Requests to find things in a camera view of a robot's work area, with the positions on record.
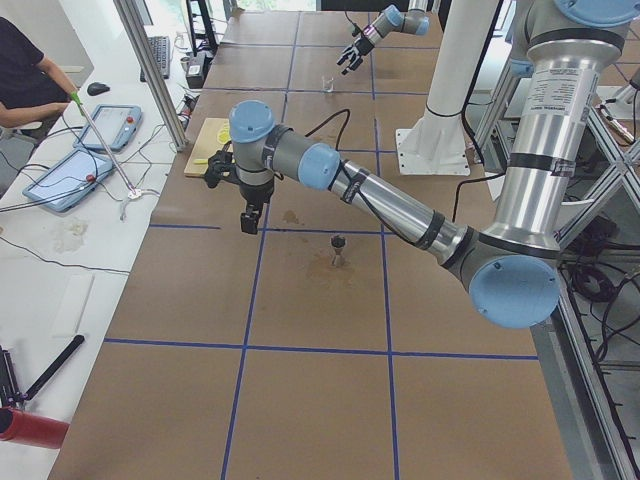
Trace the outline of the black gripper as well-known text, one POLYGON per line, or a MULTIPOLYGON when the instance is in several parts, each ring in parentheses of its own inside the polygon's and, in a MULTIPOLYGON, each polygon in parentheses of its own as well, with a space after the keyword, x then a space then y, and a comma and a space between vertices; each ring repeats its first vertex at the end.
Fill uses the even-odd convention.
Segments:
POLYGON ((356 71, 363 63, 361 56, 368 55, 375 47, 375 44, 365 35, 360 35, 353 43, 346 47, 337 60, 336 64, 339 66, 345 65, 342 69, 342 74, 347 75, 350 72, 356 71))
POLYGON ((269 203, 274 193, 274 173, 269 169, 249 171, 236 168, 239 188, 245 199, 245 211, 240 214, 241 231, 246 234, 257 234, 258 225, 265 203, 269 203))

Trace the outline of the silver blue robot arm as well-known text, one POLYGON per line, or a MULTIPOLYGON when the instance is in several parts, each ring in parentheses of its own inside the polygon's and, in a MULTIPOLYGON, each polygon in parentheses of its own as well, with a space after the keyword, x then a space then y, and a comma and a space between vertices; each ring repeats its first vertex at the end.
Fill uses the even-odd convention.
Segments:
POLYGON ((390 33, 398 32, 423 36, 428 32, 427 13, 432 10, 433 1, 411 0, 408 10, 401 12, 391 4, 382 10, 370 24, 360 27, 348 14, 345 17, 352 25, 351 35, 354 41, 341 53, 336 64, 342 68, 341 74, 347 75, 359 68, 364 58, 390 33))
POLYGON ((492 224, 459 226, 332 147, 277 124, 248 100, 229 115, 241 228, 255 233, 276 174, 375 216, 408 244, 434 255, 475 309, 506 328, 546 320, 560 296, 556 221, 602 71, 621 55, 635 1, 522 1, 510 67, 530 80, 492 224))

